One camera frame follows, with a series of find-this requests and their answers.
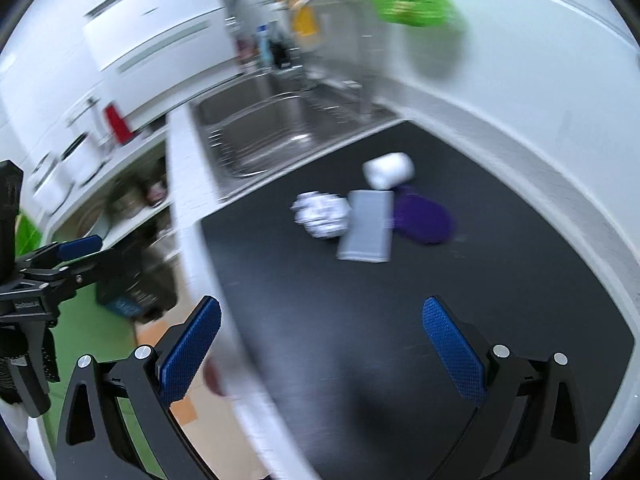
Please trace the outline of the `purple foil wrapper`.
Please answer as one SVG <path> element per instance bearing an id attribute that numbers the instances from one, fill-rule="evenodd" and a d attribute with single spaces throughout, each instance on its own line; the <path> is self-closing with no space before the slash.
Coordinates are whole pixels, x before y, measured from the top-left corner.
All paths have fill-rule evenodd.
<path id="1" fill-rule="evenodd" d="M 447 243 L 456 227 L 446 208 L 409 185 L 395 190 L 393 222 L 395 232 L 421 245 Z"/>

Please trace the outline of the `white plastic tray lid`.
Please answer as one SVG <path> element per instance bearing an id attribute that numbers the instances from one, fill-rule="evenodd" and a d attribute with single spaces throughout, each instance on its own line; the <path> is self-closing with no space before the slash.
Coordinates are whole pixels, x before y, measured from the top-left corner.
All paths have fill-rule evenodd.
<path id="1" fill-rule="evenodd" d="M 355 190 L 347 196 L 352 211 L 347 232 L 337 246 L 337 259 L 367 263 L 390 260 L 393 237 L 394 194 Z"/>

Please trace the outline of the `white paper ball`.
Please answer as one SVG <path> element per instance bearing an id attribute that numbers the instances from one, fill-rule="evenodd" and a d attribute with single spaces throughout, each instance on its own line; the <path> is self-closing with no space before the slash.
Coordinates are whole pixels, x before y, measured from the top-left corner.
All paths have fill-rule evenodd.
<path id="1" fill-rule="evenodd" d="M 329 240 L 347 232 L 350 206 L 346 198 L 317 191 L 299 194 L 292 203 L 294 221 L 314 238 Z"/>

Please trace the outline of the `white paper roll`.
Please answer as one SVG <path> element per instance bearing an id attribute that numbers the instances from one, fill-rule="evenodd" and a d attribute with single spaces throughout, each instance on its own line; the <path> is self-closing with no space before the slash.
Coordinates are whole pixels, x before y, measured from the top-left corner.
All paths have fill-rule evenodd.
<path id="1" fill-rule="evenodd" d="M 371 188 L 388 191 L 410 181 L 414 165 L 407 154 L 395 152 L 368 160 L 362 165 L 362 172 Z"/>

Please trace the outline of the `pink trash bin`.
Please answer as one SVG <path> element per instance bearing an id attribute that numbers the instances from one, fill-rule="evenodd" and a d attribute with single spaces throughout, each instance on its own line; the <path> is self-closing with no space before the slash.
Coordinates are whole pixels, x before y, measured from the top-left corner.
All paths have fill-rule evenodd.
<path id="1" fill-rule="evenodd" d="M 220 380 L 215 360 L 211 356 L 206 359 L 206 362 L 203 365 L 202 375 L 204 385 L 206 385 L 207 389 L 211 393 L 213 393 L 215 396 L 221 396 L 222 398 L 226 395 L 226 393 L 224 392 L 224 386 L 222 385 Z"/>

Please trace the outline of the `orange floor mat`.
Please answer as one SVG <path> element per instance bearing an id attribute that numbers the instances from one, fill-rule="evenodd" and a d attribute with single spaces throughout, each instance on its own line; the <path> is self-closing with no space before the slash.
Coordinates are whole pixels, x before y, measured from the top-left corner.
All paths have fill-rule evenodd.
<path id="1" fill-rule="evenodd" d="M 169 326 L 159 320 L 137 329 L 134 354 L 139 360 L 146 359 L 146 352 L 157 354 L 157 395 L 181 427 L 198 419 L 188 390 L 212 342 L 204 318 L 194 312 L 181 324 Z"/>

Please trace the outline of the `black blue recycling bin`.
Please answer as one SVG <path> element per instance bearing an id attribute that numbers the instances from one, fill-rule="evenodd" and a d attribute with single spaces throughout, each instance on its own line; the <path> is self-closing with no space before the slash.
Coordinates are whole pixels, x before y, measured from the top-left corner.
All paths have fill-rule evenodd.
<path id="1" fill-rule="evenodd" d="M 103 252 L 105 270 L 96 282 L 96 303 L 131 322 L 161 318 L 178 302 L 174 271 L 140 244 Z"/>

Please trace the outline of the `black counter mat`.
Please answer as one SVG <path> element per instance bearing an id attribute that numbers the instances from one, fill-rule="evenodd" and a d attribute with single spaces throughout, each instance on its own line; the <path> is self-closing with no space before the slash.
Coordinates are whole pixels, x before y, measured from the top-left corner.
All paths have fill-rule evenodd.
<path id="1" fill-rule="evenodd" d="M 361 167 L 410 156 L 416 190 L 456 222 L 450 242 L 395 236 L 386 263 L 342 261 L 296 224 L 307 191 L 344 195 Z M 600 429 L 634 337 L 614 301 L 528 203 L 454 148 L 403 122 L 323 156 L 202 223 L 242 343 L 288 430 L 323 479 L 424 479 L 473 411 L 424 333 L 425 300 L 519 356 L 566 354 Z"/>

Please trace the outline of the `white countertop dishwasher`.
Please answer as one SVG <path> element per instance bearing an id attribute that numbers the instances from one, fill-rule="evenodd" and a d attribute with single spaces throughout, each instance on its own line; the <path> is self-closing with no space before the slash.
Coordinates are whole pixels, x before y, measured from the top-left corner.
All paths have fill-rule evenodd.
<path id="1" fill-rule="evenodd" d="M 84 34 L 108 99 L 140 128 L 241 73 L 224 0 L 119 0 Z"/>

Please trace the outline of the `stainless steel sink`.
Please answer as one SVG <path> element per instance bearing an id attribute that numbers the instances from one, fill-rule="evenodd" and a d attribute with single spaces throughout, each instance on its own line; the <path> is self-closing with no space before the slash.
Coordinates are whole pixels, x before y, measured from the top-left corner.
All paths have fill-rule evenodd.
<path id="1" fill-rule="evenodd" d="M 209 90 L 189 107 L 224 202 L 330 145 L 397 118 L 380 104 L 363 113 L 354 86 L 313 82 L 304 88 L 265 70 Z"/>

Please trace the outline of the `tall chrome faucet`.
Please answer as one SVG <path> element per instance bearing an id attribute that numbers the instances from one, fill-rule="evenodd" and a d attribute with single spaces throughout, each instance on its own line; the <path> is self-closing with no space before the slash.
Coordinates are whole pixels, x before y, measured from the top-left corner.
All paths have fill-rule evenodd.
<path id="1" fill-rule="evenodd" d="M 226 26 L 241 63 L 258 55 L 258 29 L 277 21 L 278 0 L 230 0 Z"/>

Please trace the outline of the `slim gooseneck water faucet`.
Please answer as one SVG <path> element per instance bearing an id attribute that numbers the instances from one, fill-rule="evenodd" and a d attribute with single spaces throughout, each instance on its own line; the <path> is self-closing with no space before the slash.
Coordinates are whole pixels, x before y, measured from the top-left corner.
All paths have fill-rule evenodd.
<path id="1" fill-rule="evenodd" d="M 366 12 L 356 0 L 298 0 L 291 13 L 295 21 L 305 10 L 317 9 L 329 25 L 326 53 L 342 76 L 341 85 L 357 98 L 358 115 L 369 119 L 373 110 L 372 35 Z"/>

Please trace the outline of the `green plastic basket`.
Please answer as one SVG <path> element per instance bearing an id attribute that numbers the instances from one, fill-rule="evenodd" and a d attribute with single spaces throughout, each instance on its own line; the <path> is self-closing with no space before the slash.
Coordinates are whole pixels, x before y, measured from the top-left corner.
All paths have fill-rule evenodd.
<path id="1" fill-rule="evenodd" d="M 387 23 L 411 27 L 438 26 L 454 15 L 452 0 L 369 0 Z"/>

